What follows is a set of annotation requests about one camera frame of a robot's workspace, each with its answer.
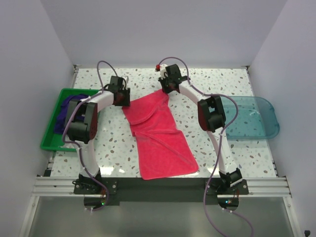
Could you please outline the pink towel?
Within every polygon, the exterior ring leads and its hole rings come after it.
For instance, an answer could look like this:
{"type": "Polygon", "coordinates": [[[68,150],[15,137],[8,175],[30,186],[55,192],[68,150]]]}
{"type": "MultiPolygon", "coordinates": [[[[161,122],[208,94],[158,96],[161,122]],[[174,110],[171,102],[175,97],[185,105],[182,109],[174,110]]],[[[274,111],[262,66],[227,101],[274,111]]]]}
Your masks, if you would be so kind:
{"type": "Polygon", "coordinates": [[[161,90],[123,107],[138,149],[139,170],[144,180],[187,175],[198,171],[182,131],[177,129],[161,90]]]}

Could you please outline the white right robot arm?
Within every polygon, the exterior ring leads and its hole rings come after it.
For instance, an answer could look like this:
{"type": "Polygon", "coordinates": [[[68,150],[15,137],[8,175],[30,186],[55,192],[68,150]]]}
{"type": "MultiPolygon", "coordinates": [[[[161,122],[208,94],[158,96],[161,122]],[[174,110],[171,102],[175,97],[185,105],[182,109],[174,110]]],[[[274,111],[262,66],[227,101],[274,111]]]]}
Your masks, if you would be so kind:
{"type": "Polygon", "coordinates": [[[226,194],[237,189],[242,181],[242,174],[234,159],[226,136],[226,115],[221,95],[206,95],[193,86],[188,76],[181,75],[178,65],[156,65],[160,73],[159,82],[164,93],[173,91],[186,96],[197,105],[198,123],[206,131],[217,154],[219,178],[211,181],[209,186],[226,194]]]}

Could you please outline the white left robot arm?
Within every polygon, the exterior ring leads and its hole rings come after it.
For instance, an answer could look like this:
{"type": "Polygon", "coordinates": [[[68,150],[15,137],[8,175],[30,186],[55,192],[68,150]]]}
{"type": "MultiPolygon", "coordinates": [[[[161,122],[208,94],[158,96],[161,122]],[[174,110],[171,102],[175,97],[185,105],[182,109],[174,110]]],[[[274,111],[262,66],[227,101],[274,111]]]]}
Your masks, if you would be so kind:
{"type": "Polygon", "coordinates": [[[79,178],[88,178],[85,188],[92,194],[99,193],[103,187],[94,149],[98,114],[108,106],[130,106],[127,81],[123,77],[111,76],[110,83],[97,93],[83,99],[71,99],[68,103],[62,140],[76,149],[80,161],[79,178]]]}

